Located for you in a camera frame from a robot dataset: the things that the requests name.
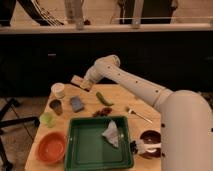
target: paper cup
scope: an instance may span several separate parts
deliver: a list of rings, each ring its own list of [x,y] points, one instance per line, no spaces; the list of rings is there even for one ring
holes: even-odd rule
[[[52,85],[51,91],[53,92],[56,98],[61,99],[65,96],[64,88],[65,86],[63,83],[55,83]]]

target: green cucumber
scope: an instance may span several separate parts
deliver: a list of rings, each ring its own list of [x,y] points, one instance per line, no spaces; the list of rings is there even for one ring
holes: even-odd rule
[[[96,97],[105,106],[112,106],[112,105],[114,105],[114,103],[108,102],[100,92],[96,93]]]

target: green tray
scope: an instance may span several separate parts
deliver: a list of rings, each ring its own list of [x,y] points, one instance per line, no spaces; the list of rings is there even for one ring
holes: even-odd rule
[[[119,130],[119,147],[101,135],[110,120]],[[66,171],[131,168],[133,156],[126,117],[76,118],[70,121],[64,167]]]

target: wooden tabletop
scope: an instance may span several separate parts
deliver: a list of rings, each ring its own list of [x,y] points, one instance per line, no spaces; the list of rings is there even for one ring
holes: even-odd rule
[[[49,100],[47,102],[45,112],[52,112],[55,120],[55,125],[52,128],[47,128],[42,123],[40,124],[35,140],[31,147],[26,165],[26,171],[63,171],[63,161],[53,164],[45,165],[40,161],[36,160],[35,149],[39,141],[43,136],[52,131],[61,131],[66,135],[68,131],[69,121],[72,118],[77,117],[92,117],[92,114],[97,110],[101,110],[104,106],[99,102],[96,97],[96,92],[101,92],[104,97],[112,101],[114,105],[112,106],[112,112],[109,116],[123,115],[128,118],[128,126],[130,131],[131,140],[138,139],[146,130],[156,130],[160,132],[160,114],[155,111],[152,107],[148,106],[144,101],[135,97],[133,94],[125,90],[123,87],[117,84],[97,84],[92,87],[90,92],[81,90],[70,84],[65,86],[65,97],[61,100],[63,113],[62,115],[56,115],[50,108],[49,102],[55,97],[51,93]],[[84,103],[85,109],[74,113],[69,104],[69,99],[72,96],[79,96]],[[139,118],[136,115],[130,115],[125,111],[125,106],[129,106],[136,112],[143,114],[145,117],[153,121],[152,124]],[[129,171],[160,171],[160,158],[145,159],[140,155],[134,155],[134,166]]]

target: dark cabinet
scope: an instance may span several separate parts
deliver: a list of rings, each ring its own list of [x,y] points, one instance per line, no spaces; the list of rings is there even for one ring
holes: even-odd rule
[[[53,83],[84,76],[110,54],[122,69],[172,90],[212,91],[212,47],[211,31],[0,35],[0,94],[48,95]]]

